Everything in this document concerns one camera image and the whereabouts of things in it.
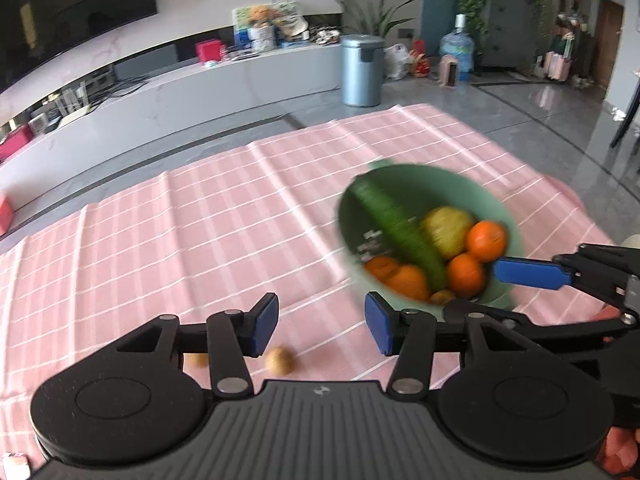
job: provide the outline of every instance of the water bottle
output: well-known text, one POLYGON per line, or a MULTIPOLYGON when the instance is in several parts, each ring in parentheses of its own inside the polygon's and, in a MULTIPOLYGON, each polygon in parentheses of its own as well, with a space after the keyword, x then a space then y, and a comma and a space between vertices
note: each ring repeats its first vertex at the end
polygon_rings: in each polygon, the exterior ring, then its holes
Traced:
POLYGON ((474 69, 474 40, 465 32, 465 20, 464 14, 458 14, 456 28, 440 41, 440 55, 451 54, 456 58, 461 80, 467 79, 474 69))

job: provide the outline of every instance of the trash can lid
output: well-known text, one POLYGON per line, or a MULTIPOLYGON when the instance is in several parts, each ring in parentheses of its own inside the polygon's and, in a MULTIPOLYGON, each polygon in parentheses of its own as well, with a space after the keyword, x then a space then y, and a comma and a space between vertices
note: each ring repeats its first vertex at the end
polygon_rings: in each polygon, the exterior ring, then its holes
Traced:
POLYGON ((343 36, 340 42, 347 48, 382 48, 385 40, 369 34, 350 34, 343 36))

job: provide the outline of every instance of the electrical outlet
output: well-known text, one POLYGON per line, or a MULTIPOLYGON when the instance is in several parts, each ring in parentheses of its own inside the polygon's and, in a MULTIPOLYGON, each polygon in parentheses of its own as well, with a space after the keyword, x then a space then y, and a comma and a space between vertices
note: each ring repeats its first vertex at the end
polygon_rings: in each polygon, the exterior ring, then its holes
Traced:
POLYGON ((399 28, 398 39, 399 40, 412 40, 414 38, 414 30, 412 28, 399 28))

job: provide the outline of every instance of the black tv screen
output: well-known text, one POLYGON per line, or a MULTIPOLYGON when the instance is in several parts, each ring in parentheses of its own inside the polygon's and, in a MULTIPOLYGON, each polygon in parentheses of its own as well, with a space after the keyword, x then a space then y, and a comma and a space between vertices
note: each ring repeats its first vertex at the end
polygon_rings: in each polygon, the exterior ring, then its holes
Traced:
POLYGON ((0 0, 0 92, 57 54, 156 12, 156 0, 0 0))

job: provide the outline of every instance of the silver trash can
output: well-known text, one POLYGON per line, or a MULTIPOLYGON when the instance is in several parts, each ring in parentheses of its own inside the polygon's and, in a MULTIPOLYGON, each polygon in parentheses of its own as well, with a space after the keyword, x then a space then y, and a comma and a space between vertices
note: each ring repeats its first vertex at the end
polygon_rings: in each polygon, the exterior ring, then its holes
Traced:
POLYGON ((378 106, 382 101, 385 40, 367 34, 343 36, 342 102, 347 106, 378 106))

